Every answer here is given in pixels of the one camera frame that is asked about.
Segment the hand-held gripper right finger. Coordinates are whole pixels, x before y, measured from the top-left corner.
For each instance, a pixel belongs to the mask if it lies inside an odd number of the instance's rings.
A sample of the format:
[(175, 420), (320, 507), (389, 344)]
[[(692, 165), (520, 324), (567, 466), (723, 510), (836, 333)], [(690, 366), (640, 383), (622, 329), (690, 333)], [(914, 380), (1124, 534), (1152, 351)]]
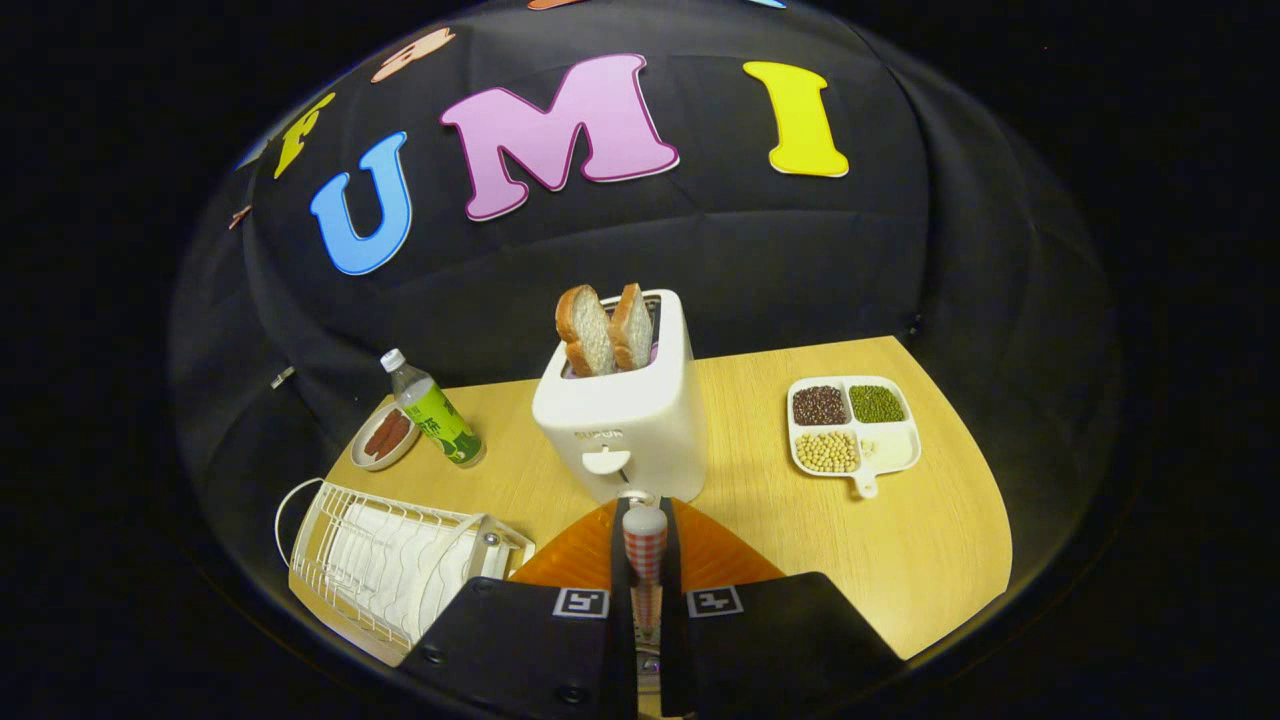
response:
[(689, 503), (660, 509), (663, 715), (835, 717), (904, 670), (827, 575), (749, 582), (751, 547)]

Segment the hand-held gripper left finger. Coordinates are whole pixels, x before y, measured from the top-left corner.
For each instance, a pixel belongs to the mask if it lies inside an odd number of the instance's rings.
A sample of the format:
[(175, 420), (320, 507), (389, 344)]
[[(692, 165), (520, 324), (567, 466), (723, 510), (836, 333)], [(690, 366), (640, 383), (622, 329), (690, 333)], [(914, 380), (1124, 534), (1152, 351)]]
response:
[(602, 511), (603, 587), (474, 578), (399, 664), (403, 680), (445, 717), (637, 717), (623, 511)]

